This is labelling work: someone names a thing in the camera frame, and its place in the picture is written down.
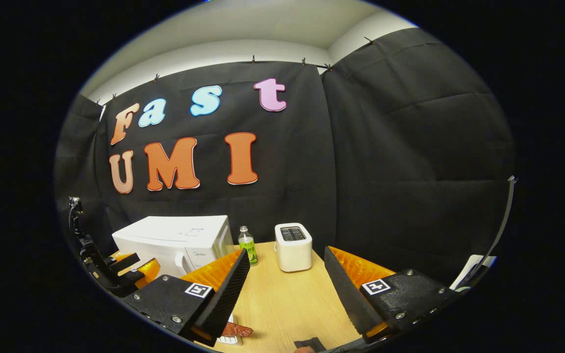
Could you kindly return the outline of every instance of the ceiling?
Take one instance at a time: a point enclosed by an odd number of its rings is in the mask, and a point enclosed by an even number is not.
[[[278,40],[328,49],[343,33],[380,11],[361,0],[210,0],[134,38],[82,90],[92,92],[153,56],[224,40]]]

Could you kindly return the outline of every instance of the table surface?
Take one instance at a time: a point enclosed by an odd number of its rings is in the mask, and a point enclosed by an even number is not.
[[[314,251],[312,267],[293,273],[278,267],[274,242],[256,244],[256,254],[258,263],[251,266],[233,310],[235,322],[254,332],[242,337],[242,346],[217,342],[213,350],[293,353],[293,342],[298,340],[318,337],[326,349],[332,349],[361,338],[339,301],[324,261]]]

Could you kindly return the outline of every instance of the letter s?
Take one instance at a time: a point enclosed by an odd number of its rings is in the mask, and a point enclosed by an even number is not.
[[[193,92],[191,100],[195,104],[191,106],[191,115],[206,115],[217,110],[221,94],[222,88],[219,86],[202,87]]]

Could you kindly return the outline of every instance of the white wall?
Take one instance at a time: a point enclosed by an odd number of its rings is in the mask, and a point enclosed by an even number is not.
[[[413,27],[417,26],[395,14],[387,11],[379,12],[357,23],[339,37],[328,49],[328,54],[335,64],[347,54],[369,43],[364,37],[375,40],[385,34]]]
[[[155,74],[167,76],[176,72],[207,65],[229,62],[248,62],[255,55],[257,61],[302,62],[315,65],[335,64],[347,54],[367,44],[364,38],[374,40],[400,29],[416,27],[412,23],[389,12],[380,12],[365,18],[351,27],[328,50],[298,43],[274,40],[227,40],[191,45],[139,62],[113,76],[92,93],[90,100],[103,105],[112,99],[112,94],[122,94],[154,79]],[[321,74],[325,69],[318,68]]]
[[[154,79],[155,74],[167,76],[196,67],[229,62],[249,62],[252,56],[257,61],[283,61],[324,65],[332,63],[327,50],[308,45],[273,40],[228,40],[204,43],[169,51],[136,65],[113,76],[99,88],[88,94],[92,101],[99,99],[104,104],[117,95]]]

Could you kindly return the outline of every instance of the green bottle label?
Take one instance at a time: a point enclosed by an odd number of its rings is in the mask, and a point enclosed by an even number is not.
[[[239,243],[239,247],[247,251],[247,257],[250,260],[250,264],[256,264],[256,248],[254,248],[254,240],[249,243]]]

